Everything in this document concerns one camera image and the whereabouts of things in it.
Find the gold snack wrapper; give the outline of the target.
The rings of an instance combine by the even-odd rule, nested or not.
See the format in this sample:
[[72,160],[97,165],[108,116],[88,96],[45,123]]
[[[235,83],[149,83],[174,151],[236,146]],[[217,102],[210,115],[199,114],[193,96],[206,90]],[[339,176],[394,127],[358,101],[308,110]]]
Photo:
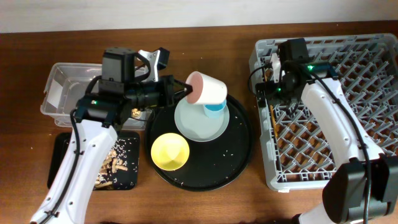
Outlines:
[[132,109],[131,117],[132,118],[140,118],[141,117],[141,111],[139,109],[137,109],[137,108]]

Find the yellow bowl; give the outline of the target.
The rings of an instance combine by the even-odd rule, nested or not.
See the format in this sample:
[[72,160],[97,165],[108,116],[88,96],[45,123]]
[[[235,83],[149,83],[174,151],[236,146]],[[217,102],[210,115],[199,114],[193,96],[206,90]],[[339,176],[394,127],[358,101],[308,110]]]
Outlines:
[[174,171],[183,167],[188,161],[190,147],[187,140],[176,133],[159,136],[152,144],[150,156],[156,167]]

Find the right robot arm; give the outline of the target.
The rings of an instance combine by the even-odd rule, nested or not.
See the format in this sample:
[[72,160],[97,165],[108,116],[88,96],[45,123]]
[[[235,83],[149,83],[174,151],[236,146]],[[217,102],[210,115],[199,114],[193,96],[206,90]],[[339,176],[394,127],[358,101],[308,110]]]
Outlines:
[[386,156],[369,137],[343,95],[328,62],[313,62],[305,39],[278,46],[258,69],[274,77],[255,85],[260,108],[303,103],[314,115],[337,167],[322,192],[322,203],[297,214],[293,223],[367,223],[391,214],[397,202],[397,157]]

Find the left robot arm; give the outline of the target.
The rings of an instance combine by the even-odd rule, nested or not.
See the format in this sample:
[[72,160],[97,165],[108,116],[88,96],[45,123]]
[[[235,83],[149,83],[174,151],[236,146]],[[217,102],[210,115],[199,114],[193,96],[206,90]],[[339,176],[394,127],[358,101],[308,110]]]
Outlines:
[[170,52],[104,51],[102,72],[88,84],[70,112],[72,135],[51,188],[31,223],[83,223],[103,161],[133,109],[172,106],[192,92],[173,76],[158,76]]

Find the pink cup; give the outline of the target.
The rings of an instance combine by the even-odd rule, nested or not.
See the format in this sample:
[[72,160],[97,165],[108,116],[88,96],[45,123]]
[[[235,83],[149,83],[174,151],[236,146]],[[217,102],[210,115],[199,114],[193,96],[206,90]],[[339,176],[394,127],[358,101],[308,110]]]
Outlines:
[[185,83],[192,86],[192,92],[186,96],[186,100],[193,105],[219,105],[228,94],[224,82],[198,71],[192,72]]

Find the food scraps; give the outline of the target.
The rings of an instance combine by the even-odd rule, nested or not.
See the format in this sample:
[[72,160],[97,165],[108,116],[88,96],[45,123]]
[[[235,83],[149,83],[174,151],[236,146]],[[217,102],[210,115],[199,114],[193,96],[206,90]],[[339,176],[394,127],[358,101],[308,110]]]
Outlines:
[[95,190],[131,190],[137,184],[139,138],[120,138],[108,152],[95,180]]

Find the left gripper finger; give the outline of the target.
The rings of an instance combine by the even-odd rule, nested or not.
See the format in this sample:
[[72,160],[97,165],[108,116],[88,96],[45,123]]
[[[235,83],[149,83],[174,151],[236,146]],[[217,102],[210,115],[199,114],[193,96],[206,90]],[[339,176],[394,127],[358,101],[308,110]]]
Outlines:
[[176,79],[174,80],[174,89],[184,91],[185,93],[191,93],[193,91],[193,87],[190,84]]
[[189,95],[189,93],[186,92],[186,91],[178,91],[178,92],[175,92],[175,93],[173,94],[173,97],[172,97],[173,103],[176,105],[180,100],[182,100],[183,98],[185,98],[187,95]]

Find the wooden chopstick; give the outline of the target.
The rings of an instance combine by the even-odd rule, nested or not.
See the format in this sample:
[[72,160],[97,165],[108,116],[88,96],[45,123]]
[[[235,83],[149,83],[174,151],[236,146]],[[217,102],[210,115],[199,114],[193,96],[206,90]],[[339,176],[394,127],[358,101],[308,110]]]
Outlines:
[[269,109],[270,109],[270,114],[271,114],[272,127],[274,130],[274,136],[277,140],[278,134],[277,134],[277,125],[276,125],[275,116],[274,116],[274,107],[272,105],[269,105]]

